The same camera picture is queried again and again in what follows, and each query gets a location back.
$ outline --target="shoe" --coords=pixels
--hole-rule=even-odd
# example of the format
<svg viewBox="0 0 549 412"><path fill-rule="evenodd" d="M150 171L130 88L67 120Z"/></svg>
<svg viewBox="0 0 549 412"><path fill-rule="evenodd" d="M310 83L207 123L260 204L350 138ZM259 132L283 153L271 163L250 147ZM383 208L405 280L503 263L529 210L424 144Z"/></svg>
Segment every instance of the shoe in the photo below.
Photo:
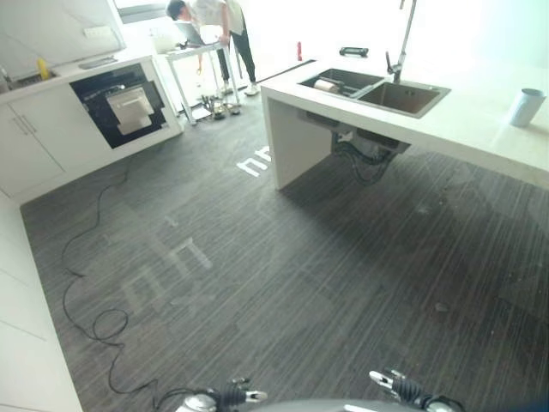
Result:
<svg viewBox="0 0 549 412"><path fill-rule="evenodd" d="M252 83L250 86L248 86L244 93L247 96L255 96L259 93L259 86L257 86L257 83Z"/></svg>
<svg viewBox="0 0 549 412"><path fill-rule="evenodd" d="M221 95L225 96L227 94L232 94L232 93L234 92L232 90L232 87L229 86L229 82L224 82L223 86L221 86Z"/></svg>

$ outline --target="tall faucet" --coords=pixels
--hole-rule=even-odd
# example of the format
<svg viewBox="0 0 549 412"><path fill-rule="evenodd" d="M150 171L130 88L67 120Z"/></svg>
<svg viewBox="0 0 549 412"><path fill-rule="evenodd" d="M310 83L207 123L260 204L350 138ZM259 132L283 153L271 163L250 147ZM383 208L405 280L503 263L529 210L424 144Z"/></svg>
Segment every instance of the tall faucet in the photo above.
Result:
<svg viewBox="0 0 549 412"><path fill-rule="evenodd" d="M390 75L395 75L393 82L401 82L402 66L404 65L404 59L406 58L406 44L408 42L408 36L410 35L410 27L412 26L413 13L415 12L416 0L412 0L412 8L410 9L410 16L408 17L408 25L406 27L406 34L404 35L404 41L402 42L401 55L398 57L398 63L391 65L389 58L389 52L385 52L385 58L387 59L387 72ZM401 10L404 7L404 0L401 0Z"/></svg>
<svg viewBox="0 0 549 412"><path fill-rule="evenodd" d="M4 67L2 67L2 65L0 65L0 75L2 75L2 78L4 79L4 81L6 82L9 88L9 86L11 85L11 77L8 76L8 72Z"/></svg>

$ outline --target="black cable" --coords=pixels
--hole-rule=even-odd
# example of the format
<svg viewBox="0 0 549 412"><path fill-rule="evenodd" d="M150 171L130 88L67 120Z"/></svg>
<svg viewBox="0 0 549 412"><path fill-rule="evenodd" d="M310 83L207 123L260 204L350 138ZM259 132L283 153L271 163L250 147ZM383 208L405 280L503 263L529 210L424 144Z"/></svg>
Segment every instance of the black cable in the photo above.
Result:
<svg viewBox="0 0 549 412"><path fill-rule="evenodd" d="M87 275L85 275L81 272L78 272L76 270L73 270L67 265L67 263L65 261L65 256L66 256L67 250L69 249L70 245L72 245L72 243L75 240L81 238L82 236L84 236L87 233L92 232L93 230L95 230L100 225L100 223L101 223L101 199L103 198L103 196L105 195L105 193L109 189L111 189L112 187L115 187L115 186L123 185L128 181L128 175L129 175L129 172L130 172L130 165L131 165L132 160L133 160L133 158L128 162L128 165L126 166L126 169L124 171L124 177L122 178L122 180L117 182L117 183L112 183L112 184L104 187L100 191L97 198L95 199L95 223L91 227L87 228L86 230L84 230L84 231L78 233L77 235L73 236L72 238L70 238L67 241L67 243L65 244L65 246L64 246L64 248L61 252L61 265L63 266L63 268L65 270L67 270L70 273L71 276L75 277L75 279L69 284L69 286L63 292L63 311L64 311L65 316L67 317L67 319L70 321L70 323L75 328L77 328L85 337L87 337L88 339L90 339L94 342L99 342L103 345L106 345L107 347L117 348L118 349L118 352L115 355L114 359L112 360L111 366L109 367L108 385L109 385L109 388L111 389L111 391L117 393L118 395L130 395L130 394L134 394L134 393L137 393L137 392L140 392L140 391L143 391L143 390L149 388L153 392L153 397L152 397L153 410L158 411L160 409L160 407L162 406L162 404L167 399L169 399L171 397L179 396L179 395L193 394L193 393L195 393L195 391L193 391L191 389L188 389L188 388L185 388L185 387L179 387L179 388L171 389L171 390L167 391L166 393L164 393L162 396L159 397L159 393L158 393L159 380L157 378L151 379L148 382L146 382L144 384L141 384L141 385L138 385L136 388L133 388L133 389L130 389L130 390L122 390L122 389L118 389L114 386L114 384L112 383L112 375L113 375L114 367L116 366L118 358L120 357L120 355L124 351L125 343L123 343L123 342L116 343L116 342L113 342L112 339L120 336L120 334L122 334L122 332L126 329L126 327L128 326L128 322L130 321L130 315L123 309L117 309L117 308L106 309L103 312L101 312L99 315L97 315L97 317L94 319L94 322L92 323L91 333L90 333L86 330L86 328L84 326L78 324L70 316L69 310L67 309L67 295L69 294L70 288L72 288L72 286L78 280L84 279L84 278L87 277ZM120 326L115 331L111 332L109 335L100 336L100 334L97 331L98 323L100 322L101 319L103 319L107 316L112 316L113 314L114 315L119 315L119 314L122 315L123 320L124 320L122 326Z"/></svg>
<svg viewBox="0 0 549 412"><path fill-rule="evenodd" d="M346 156L353 166L353 173L356 180L363 186L371 186L377 183L387 171L389 164L396 157L396 153L383 149L380 155L375 157L367 156L354 147L350 142L339 142L341 135L332 132L332 151L339 156ZM368 179L359 170L359 161L369 166L377 166L377 170Z"/></svg>

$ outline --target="sink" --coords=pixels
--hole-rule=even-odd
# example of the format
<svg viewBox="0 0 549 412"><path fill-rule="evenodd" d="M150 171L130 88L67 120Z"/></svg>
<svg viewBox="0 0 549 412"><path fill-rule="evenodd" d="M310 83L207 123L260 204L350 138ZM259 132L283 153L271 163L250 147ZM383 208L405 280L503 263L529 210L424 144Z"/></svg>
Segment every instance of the sink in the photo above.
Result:
<svg viewBox="0 0 549 412"><path fill-rule="evenodd" d="M315 83L320 78L342 82L343 87L341 94L351 98L356 98L357 96L364 94L366 88L383 80L383 77L380 76L371 76L363 73L354 73L352 71L339 69L329 69L305 80L304 82L301 82L300 84L309 88L314 88Z"/></svg>
<svg viewBox="0 0 549 412"><path fill-rule="evenodd" d="M52 79L53 77L57 77L53 73L50 73L50 76L50 79ZM25 88L26 86L32 86L41 82L47 82L47 80L42 80L42 77L40 75L32 75L29 77L25 77L24 79L16 80L15 82L12 82L9 86L11 90L16 90L18 88Z"/></svg>
<svg viewBox="0 0 549 412"><path fill-rule="evenodd" d="M421 118L449 91L449 88L420 83L384 82L359 97L359 101L390 112Z"/></svg>

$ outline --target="kitchen island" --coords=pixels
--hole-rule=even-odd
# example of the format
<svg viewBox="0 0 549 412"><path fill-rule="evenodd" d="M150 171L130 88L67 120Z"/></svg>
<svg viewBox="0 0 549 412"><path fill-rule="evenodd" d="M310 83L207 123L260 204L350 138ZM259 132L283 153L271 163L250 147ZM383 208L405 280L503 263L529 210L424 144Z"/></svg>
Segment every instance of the kitchen island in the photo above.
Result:
<svg viewBox="0 0 549 412"><path fill-rule="evenodd" d="M305 111L549 190L549 103L544 103L528 127L516 128L506 119L521 88L547 91L547 69L475 61L441 70L429 62L418 64L410 59L402 71L403 82L451 89L421 118L300 84L329 69L392 80L383 56L379 56L316 61L263 83L262 103L278 189L331 153L330 131L304 121Z"/></svg>

